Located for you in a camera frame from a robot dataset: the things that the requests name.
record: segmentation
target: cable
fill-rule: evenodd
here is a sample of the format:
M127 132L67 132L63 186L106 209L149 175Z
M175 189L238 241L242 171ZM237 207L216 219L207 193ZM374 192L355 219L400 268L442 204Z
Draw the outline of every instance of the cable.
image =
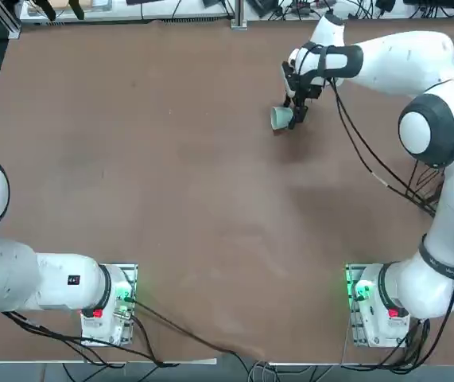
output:
M328 0L324 0L324 4L327 6L328 11L332 13L332 8L331 8L331 6L329 5Z
M176 7L173 9L172 18L171 18L170 20L173 20L174 16L176 15L177 8L179 8L180 2L182 2L182 0L179 0L179 1L177 2Z
M227 4L225 3L225 0L220 0L220 2L222 4L223 8L225 9L225 12L227 13L227 19L231 20L232 18L234 18L234 16L232 16L232 14L228 11Z
M68 368L66 368L66 364L62 364L62 367L64 368L64 371L66 372L66 374L68 374L68 378L71 382L76 382L76 380L71 376L71 374L69 373L68 371Z
M42 16L43 18L46 18L46 19L49 20L49 17L48 17L45 13L40 12L40 11L39 11L40 7L37 6L36 4L34 4L32 0L26 0L26 1L34 8L34 10L35 10L40 16ZM57 18L59 18L60 16L62 16L62 14L67 10L68 7L69 7L69 1L68 1L68 4L66 4L66 6L61 10L61 12L55 16L55 20L54 20L54 21L57 21Z
M236 357L239 362L243 365L243 368L244 370L246 370L246 373L248 373L248 375L250 374L250 371L248 370L248 367L246 366L246 364L244 363L243 359L234 351L232 350L229 350L229 349L225 349L225 348L222 348L221 346L218 346L218 345L214 345L212 344L211 342L209 341L206 341L204 340L203 338L201 337L198 337L197 335L195 335L194 333L190 332L189 330L186 330L184 328L182 328L181 326L179 326L178 324L170 321L168 318L162 316L161 314L159 314L156 310L148 307L147 305L145 304L142 304L141 302L138 302L137 300L135 300L134 298L129 298L129 297L125 297L124 298L124 301L126 302L131 302L131 303L134 303L138 306L140 306L142 309L144 310L147 310L148 312L150 312L153 316L159 318L160 320L162 320L163 322L167 323L168 325L172 326L174 329L176 329L177 331L185 334L186 336L192 338L193 340L199 342L200 344L202 345L205 345L207 346L208 348L211 348L213 350L216 350L218 352L221 352L221 353L228 353L228 354L231 354L233 355L234 357Z
M420 10L421 10L421 6L417 6L416 11L409 18L413 18L417 14L417 12L419 12Z
M68 378L72 381L72 382L76 382L75 378L72 377L71 373L69 372L68 368L66 367L66 364L62 364L62 367L64 368L64 371L66 372L66 374L68 375ZM95 376L97 376L98 374L100 374L103 370L106 370L108 368L107 365L103 366L102 368L100 368L99 370L96 370L95 372L93 372L90 376L84 378L82 380L82 382L87 382L88 380L94 378Z
M360 151L359 151L359 148L357 147L357 145L355 144L355 141L354 141L354 138L352 137L352 134L351 132L348 130L348 127L347 127L347 124L345 123L345 120L343 118L343 113L345 113L345 115L347 116L347 119L349 121L349 123L351 124L351 128L357 133L358 137L361 139L361 142L364 143L365 147L368 149L368 151L371 152L371 154L374 156L374 158L382 164L382 167L384 167L391 175L393 175L394 177L396 177L396 175L394 174L393 171L391 171L385 163L383 163L379 158L378 156L373 152L373 150L367 145L366 141L364 140L363 136L360 135L359 131L357 131L357 129L355 128L350 116L348 115L347 111L345 110L345 106L343 105L343 102L341 101L341 98L340 98L340 95L338 94L338 90L336 88L336 83L332 80L329 80L329 83L330 85L332 86L332 89L333 91L335 92L335 95L336 95L336 106L338 108L338 114L340 116L340 120L341 120L341 123L343 125L343 128L345 130L345 132L347 133L347 136L348 138L350 139L351 141L351 144L352 146L354 147L354 150L355 150L355 153L357 154L359 160L361 161L361 163L363 164L363 166L366 168L366 170L371 174L373 175L378 181L380 181L385 187L387 187L389 190L393 191L394 193L396 193L397 195L403 197L404 199L406 199L407 201L410 201L411 203L413 203L414 205L416 205L419 209L423 210L424 212L428 213L430 216L434 216L434 211L431 211L429 208L427 208L426 205L421 205L421 204L418 204L413 198L411 197L408 197L406 196L404 193L398 191L397 189L395 189L392 185L388 184L386 181L382 180L376 173L373 172L373 170L369 167L369 165L367 164L367 162L364 160L363 156L361 155Z
M158 370L159 367L156 366L155 368L153 368L152 370L150 370L149 372L147 372L147 374L145 374L142 378L140 378L139 380L137 380L137 382L142 382L143 380L146 380L147 378L150 377L150 375L155 372L156 370Z
M336 96L336 106L338 108L338 113L340 115L340 120L343 124L343 127L345 129L345 131L347 132L347 135L349 137L349 139L351 140L351 143L355 149L355 152L357 153L359 159L361 160L361 163L364 165L364 167L368 170L368 172L370 172L374 177L376 177L385 187L387 187L388 189L390 189L391 191L393 191L394 193L400 195L401 197L403 197L404 199L410 201L411 203L413 203L414 205L416 205L419 209L423 210L424 212L428 213L430 216L434 216L434 213L435 211L432 210L425 202L425 200L418 194L415 193L415 197L416 199L419 200L420 203L417 203L414 199L410 198L410 197L406 197L404 193L398 191L397 189L395 189L392 185L389 185L387 182L385 182L384 180L382 180L376 173L374 173L371 168L369 167L369 165L366 163L366 161L364 161L362 155L360 154L359 152L359 149L357 148L355 142L354 142L354 139L352 138L351 136L351 133L348 131L348 128L347 128L347 124L345 123L344 119L343 119L343 116L342 116L342 112L341 110L343 110L343 113L345 114L345 116L347 117L347 120L351 126L351 129L355 132L355 134L357 135L357 137L359 138L359 140L361 141L361 143L366 147L366 149L368 150L368 152L373 156L373 158L378 162L379 165L381 165L395 180L397 180L401 185L403 185L404 187L407 187L407 184L388 166L386 165L386 163L384 163L379 157L378 155L371 149L370 145L368 145L367 141L364 139L364 137L361 135L361 133L359 132L359 130L357 129L357 127L355 126L355 124L352 122L352 119L350 117L350 115L348 114L346 108L345 108L345 105L343 104L343 101L342 99L340 98L340 94L338 93L338 89L336 88L336 82L334 80L331 80L329 79L328 82L330 83L331 87L332 87L332 90L335 92L335 96Z
M323 379L326 375L328 375L331 370L332 370L332 366L329 366L328 369L325 372L323 372L322 374L320 374L320 376L316 380L312 380L310 378L310 381L319 382L319 380Z
M84 379L82 380L82 382L87 382L88 380L94 378L95 376L97 376L97 375L100 374L103 370L106 370L107 368L108 368L108 366L106 366L106 365L103 366L101 369L96 370L95 372L93 372L90 376L84 378Z
M364 12L364 14L366 15L366 17L370 18L370 14L368 13L367 9L361 5L363 0L359 0L359 2L353 2L352 0L341 0L341 1L342 2L350 2L351 4L357 5L358 6L358 11L362 10Z
M409 194L410 185L412 184L412 180L414 179L414 175L416 174L418 162L419 162L419 161L416 159L416 162L414 163L414 168L412 169L412 173L410 174L409 183L407 183L407 187L406 187L406 189L405 189L405 195L407 195L407 196L408 196L408 194Z
M48 337L48 338L52 338L52 339L55 339L55 340L58 340L58 341L62 341L64 343L66 343L70 347L72 347L72 346L69 343L73 343L74 345L78 345L79 347L85 348L86 350L90 351L91 353L94 353L99 359L100 359L100 357L99 357L99 355L97 355L95 350L91 349L90 347L88 347L86 345L81 344L78 341L89 341L89 342L95 342L95 343L98 343L98 344L101 344L101 345L108 345L108 346L111 346L113 348L122 350L124 352L131 353L131 354L136 354L138 356L141 356L141 357L144 357L144 358L146 358L148 360L151 360L150 355L145 354L143 352L139 352L137 350L124 348L122 346L111 344L110 342L101 341L101 340L98 340L98 339L95 339L95 338L80 337L80 336L68 336L68 335L56 333L56 332L51 331L48 328L45 328L42 325L31 323L27 318L24 318L24 319L16 318L15 315L12 314L12 312L4 312L2 314L4 314L4 316L8 317L11 321L15 322L23 330L25 330L25 331L27 331L29 333L33 333L33 334L36 334L36 335L39 335L39 336L42 336L42 337Z

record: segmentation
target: black cable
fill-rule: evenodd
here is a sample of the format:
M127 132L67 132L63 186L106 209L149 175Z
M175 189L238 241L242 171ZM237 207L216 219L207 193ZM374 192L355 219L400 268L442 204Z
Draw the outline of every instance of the black cable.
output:
M141 322L137 317L132 316L131 319L133 320L133 322L134 322L135 324L137 324L138 328L139 328L140 331L142 332L142 335L144 336L144 339L146 340L147 350L149 351L149 355L151 356L151 361L154 362L154 364L155 364L158 368L168 368L168 367L175 367L175 366L178 366L178 365L179 365L179 364L166 364L166 363L163 362L163 361L159 361L159 360L156 358L156 355L154 354L153 346L150 344L149 335L147 334L146 328L144 327L144 325L142 324L142 322Z
M352 0L345 0L345 1L357 5L358 6L358 10L361 9L364 12L364 14L366 15L366 17L370 18L370 14L368 13L367 9L361 5L362 4L362 0L359 0L359 2L353 2Z
M97 376L98 374L100 374L103 370L106 370L108 368L108 366L103 366L102 368L100 368L99 370L96 370L95 372L93 372L90 376L84 378L82 380L82 382L87 382L88 380L94 378L95 376Z
M297 16L299 17L299 21L303 21L301 18L301 12L299 11L299 0L296 0L296 10L297 10Z
M225 9L225 13L227 14L227 19L231 20L232 18L234 18L234 16L232 16L231 13L228 11L227 4L225 4L225 0L220 0L219 2L221 2L221 5Z
M18 326L20 326L23 330L25 330L27 332L30 332L30 333L33 333L33 334L36 334L36 335L40 335L42 337L48 337L48 338L52 338L52 339L55 339L55 340L58 340L58 341L67 341L67 342L70 342L70 341L95 342L95 343L98 343L98 344L101 344L101 345L108 345L110 347L122 350L123 352L127 352L127 353L131 353L131 354L135 354L135 355L144 357L144 358L146 358L148 360L151 359L150 355L145 354L143 352L139 352L137 350L124 348L122 346L111 344L110 342L101 341L101 340L98 340L98 339L95 339L95 338L81 337L81 336L69 336L69 335L56 333L56 332L51 331L48 328L45 328L42 325L39 325L39 324L34 325L34 324L30 323L28 320L26 322L21 322L19 319L16 319L16 318L10 316L10 312L4 312L3 314L6 317L8 317L9 319L11 319L13 322L15 322ZM87 350L89 350L91 352L94 352L94 350L90 349L86 345L80 344L79 342L76 342L75 345L83 346Z
M214 345L212 344L211 342L209 341L206 341L204 340L203 338L201 337L198 337L196 334L190 332L189 330L186 330L184 328L182 328L181 326L179 326L178 324L176 324L175 322L172 322L170 321L168 318L164 317L163 315L159 314L156 310L148 307L147 305L145 304L142 304L141 302L138 302L137 300L133 299L133 298L129 298L129 297L126 297L124 298L124 301L126 302L131 302L131 303L134 303L138 306L140 306L142 309L144 310L147 310L148 312L150 312L153 316L159 318L160 320L162 320L163 322L167 323L168 325L172 326L174 329L176 329L177 331L185 334L186 336L192 338L193 340L199 342L200 344L202 345L205 345L207 346L208 348L211 348L213 350L216 350L218 352L221 352L221 353L228 353L228 354L231 354L232 356L236 357L239 362L241 363L241 365L243 366L244 370L248 373L250 373L248 367L246 366L246 364L244 363L243 359L236 353L234 352L233 350L229 350L229 349L225 349L225 348L222 348L221 346L218 346L218 345Z
M347 124L345 123L345 120L343 119L342 109L343 109L343 113L345 113L345 115L347 116L347 119L348 119L349 123L351 124L352 130L354 130L354 132L357 133L359 139L361 140L361 142L364 143L364 145L365 145L365 147L368 149L368 151L370 151L370 153L374 156L374 158L375 158L379 163L382 164L382 167L384 167L384 168L385 168L391 175L393 175L395 178L399 179L398 177L396 177L396 175L394 174L394 172L391 171L391 170L386 166L386 164L383 163L383 162L378 158L378 156L377 156L377 155L373 152L373 150L368 146L368 144L367 144L366 141L364 140L363 136L362 136L362 135L359 133L359 131L355 128L355 126L354 126L354 124L353 124L353 122L352 122L350 116L348 115L347 111L345 110L345 106L343 105L343 102L342 102L342 100L341 100L341 98L340 98L340 95L338 94L338 90L337 90L337 88L336 88L336 83L334 82L334 80L329 80L329 83L330 83L330 85L331 85L333 91L335 92L335 96L336 96L336 106L337 106L337 108L338 108L338 114L339 114L339 116L340 116L340 120L341 120L341 123L342 123L342 125L343 125L343 128L344 128L345 132L347 133L347 136L348 136L348 138L350 139L351 144L353 145L354 150L355 150L355 152L356 152L356 154L357 154L359 160L360 160L361 163L363 164L363 166L367 169L367 171L368 171L370 174L372 174L372 175L375 176L373 170L369 167L369 165L366 163L366 161L364 160L363 156L361 155L361 153L360 153L360 151L359 151L359 148L358 148L357 145L355 144L354 138L353 138L352 135L351 135L351 132L348 130ZM398 191L397 189L395 189L392 185L389 185L389 184L387 184L387 183L385 183L385 182L384 182L384 185L385 185L389 190L391 190L391 191L393 191L394 193L396 193L397 195L403 197L403 198L406 199L407 201L410 201L411 203L413 203L414 205L416 205L419 209L421 209L421 210L423 210L424 212L428 213L430 216L434 216L434 211L430 211L430 209L427 208L426 205L424 205L424 202L425 202L425 201L423 201L422 198L421 198L421 200L420 200L422 204L419 204L419 203L417 203L413 198L408 197L408 196L406 196L404 193L402 193L402 192Z
M280 372L273 365L268 364L267 362L264 365L262 365L262 364L260 364L259 361L255 361L251 365L250 369L248 370L248 376L250 376L250 374L253 372L253 370L255 368L263 368L263 369L269 370L270 372L274 373L274 377L275 377L276 381L281 382L280 376L279 376Z
M410 174L409 182L407 183L407 187L405 189L405 195L407 195L407 196L409 194L410 185L412 185L412 180L414 179L414 175L416 174L418 162L419 161L416 159L416 162L414 163L414 168L412 169L412 173Z
M324 0L324 4L325 4L325 5L327 6L327 8L328 8L328 12L331 12L331 13L332 13L332 8L331 8L331 6L329 5L328 0Z
M315 366L313 369L312 375L309 377L309 382L313 382L313 377L315 376L316 370L318 369L318 366Z
M370 145L368 145L366 139L361 135L355 124L352 122L351 116L348 114L347 109L345 108L345 105L343 104L342 99L340 98L340 94L338 93L338 90L336 88L336 84L333 83L333 81L329 80L329 83L332 86L333 91L335 92L336 95L336 100L340 104L341 108L343 109L343 113L345 113L345 116L347 117L347 120L349 124L351 125L352 130L355 132L359 140L363 143L363 145L366 147L368 152L373 156L373 158L377 161L377 163L382 166L396 181L398 181L401 185L404 187L407 186L407 184L386 164L378 157L378 155L371 149ZM425 202L425 200L420 197L419 195L416 195L416 198L421 202Z
M180 2L182 2L182 0L179 0L179 1L177 2L176 7L173 9L172 18L171 18L170 20L173 20L174 16L176 15L177 8L179 8Z
M71 376L71 374L69 373L68 371L68 368L66 368L66 364L62 364L62 367L64 368L64 371L66 372L66 374L68 374L68 378L71 382L76 382L76 380Z
M415 338L417 328L420 325L421 325L421 322L417 322L412 328L410 328L409 332L406 334L406 336L403 339L401 339L397 343L396 347L394 347L392 349L392 351L386 356L386 358L384 358L378 364L373 364L373 365L372 364L360 364L357 367L350 367L350 366L341 366L341 367L345 368L347 370L353 370L356 372L372 372L374 370L390 370L391 372L394 372L395 374L400 374L400 373L406 372L406 369L403 368L403 366L407 366L409 363L417 361L417 358L421 355L421 350L429 335L430 322L429 322L429 320L425 320L423 322L421 338L419 339L416 349L409 356L407 355L407 352L409 351L410 346L412 345L413 339ZM386 362L400 349L400 347L404 343L407 344L407 350L404 352L403 356L391 364L386 364Z
M417 14L417 12L419 12L420 9L421 9L421 6L417 6L416 11L409 18L413 18Z
M140 378L139 380L137 380L137 382L142 382L143 380L146 380L147 378L150 377L150 375L155 372L156 370L158 370L159 367L156 366L155 368L153 368L152 370L150 370L149 372L147 372L147 374L145 374L142 378Z

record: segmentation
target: floor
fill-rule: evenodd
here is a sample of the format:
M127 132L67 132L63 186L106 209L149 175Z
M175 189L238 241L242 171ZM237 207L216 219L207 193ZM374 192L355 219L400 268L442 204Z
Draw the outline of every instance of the floor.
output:
M6 33L0 26L0 39L6 37ZM7 42L0 41L0 68ZM247 364L252 364L253 361L246 361ZM122 370L108 369L94 376L97 382L135 382L140 380L147 372L151 371L153 366L149 363L128 364ZM282 370L302 370L302 367L294 368L278 368ZM325 366L318 369L316 377L324 370ZM76 381L83 380L91 375L98 368L88 364L68 364L68 371ZM300 382L308 381L311 376L311 369L300 375L281 375L281 382ZM13 376L17 376L17 380L25 382L61 382L69 380L66 376L62 364L0 364L0 381L12 380ZM271 381L272 376L267 375L266 380ZM406 381L447 381L454 380L454 367L422 367L408 376L395 376L389 372L351 372L338 367L334 369L323 379L323 381L397 381L405 379ZM217 365L198 365L184 364L178 368L160 369L147 377L148 381L207 381L214 380L215 382L246 380L246 372L242 369L238 361L233 357L220 357ZM257 373L254 376L255 382L262 380L262 375Z
M98 368L92 365L85 364L68 364L68 371L76 382L83 381ZM128 364L124 369L108 369L97 374L90 380L95 382L138 382L147 372L151 371L151 364ZM295 368L279 368L279 370L302 370L302 367ZM320 366L316 375L319 376L325 366ZM280 375L281 382L308 382L312 370L307 373L293 376ZM12 379L13 375L17 375L17 380L25 382L63 382L69 381L61 364L0 364L0 381ZM272 376L267 373L265 380L273 382ZM230 382L246 380L246 372L244 372L239 364L235 363L234 359L224 357L219 360L218 365L197 365L184 364L178 368L159 369L151 374L146 381L163 382L163 381L210 381L215 382ZM408 376L395 376L385 371L375 372L351 372L338 367L335 367L322 381L323 382L393 382L405 380L406 382L424 382L424 381L449 381L454 380L454 367L448 366L433 366L422 367ZM262 381L260 372L254 376L254 382Z

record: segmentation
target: metal mounting plate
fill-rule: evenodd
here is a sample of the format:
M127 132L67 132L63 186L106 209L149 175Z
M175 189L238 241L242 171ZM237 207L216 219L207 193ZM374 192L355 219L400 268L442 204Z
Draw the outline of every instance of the metal mounting plate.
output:
M369 264L345 265L345 278L347 281L348 306L351 313L352 340L356 346L368 346L367 336L364 333L363 319L359 312L357 301L354 300L352 287L361 279L364 269Z

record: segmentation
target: wire bundle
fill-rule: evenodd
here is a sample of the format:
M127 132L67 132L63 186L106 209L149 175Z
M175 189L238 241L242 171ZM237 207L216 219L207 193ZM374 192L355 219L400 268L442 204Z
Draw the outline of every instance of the wire bundle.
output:
M432 0L425 0L417 4L416 11L409 17L414 18L421 11L421 18L437 18L438 11L441 11L447 18L454 18L454 14L448 14L443 6L437 6Z

